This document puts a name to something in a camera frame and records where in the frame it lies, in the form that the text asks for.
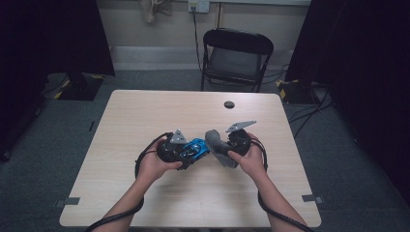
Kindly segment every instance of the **person's left hand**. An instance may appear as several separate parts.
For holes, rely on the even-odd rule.
[[[147,155],[142,159],[137,177],[155,182],[165,171],[177,169],[182,165],[181,161],[164,162],[158,157],[157,148],[163,141],[163,138],[158,140],[148,149]]]

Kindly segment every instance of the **person's right hand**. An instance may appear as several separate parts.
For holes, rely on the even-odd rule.
[[[248,132],[250,139],[258,140],[258,138],[252,133]],[[250,144],[249,151],[241,156],[233,151],[228,152],[228,156],[233,158],[241,165],[244,170],[253,180],[259,178],[261,175],[266,175],[265,168],[263,167],[263,157],[260,148],[254,144]]]

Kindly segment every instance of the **wall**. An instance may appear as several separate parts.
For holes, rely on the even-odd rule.
[[[144,21],[139,1],[99,0],[98,4],[110,46],[132,46],[145,51],[149,47],[195,48],[193,18],[188,12],[187,1],[173,1],[172,15],[156,14],[153,23]],[[274,57],[278,60],[284,54],[286,57],[281,63],[286,63],[308,11],[308,6],[302,5],[211,2],[208,14],[196,14],[199,48],[202,47],[203,34],[217,27],[220,20],[220,27],[264,34],[274,42]]]

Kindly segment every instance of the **table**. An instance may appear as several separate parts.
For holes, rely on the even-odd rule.
[[[224,107],[226,101],[235,107]],[[158,135],[180,129],[187,140],[215,129],[226,140],[233,123],[256,120],[246,128],[265,145],[269,176],[311,227],[319,226],[301,158],[281,101],[274,94],[178,91],[114,91],[60,217],[63,226],[99,220],[134,180],[134,161]],[[220,165],[209,154],[187,170],[168,171],[145,194],[132,226],[221,228],[269,227],[257,203],[257,189],[240,167]]]

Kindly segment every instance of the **electrical outlet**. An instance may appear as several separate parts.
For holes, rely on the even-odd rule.
[[[196,13],[208,13],[209,1],[188,1],[188,12],[192,12],[192,8]]]
[[[188,1],[188,12],[193,12],[192,8],[194,8],[196,12],[199,12],[198,1]]]
[[[209,2],[208,1],[199,1],[198,9],[201,13],[209,12]]]

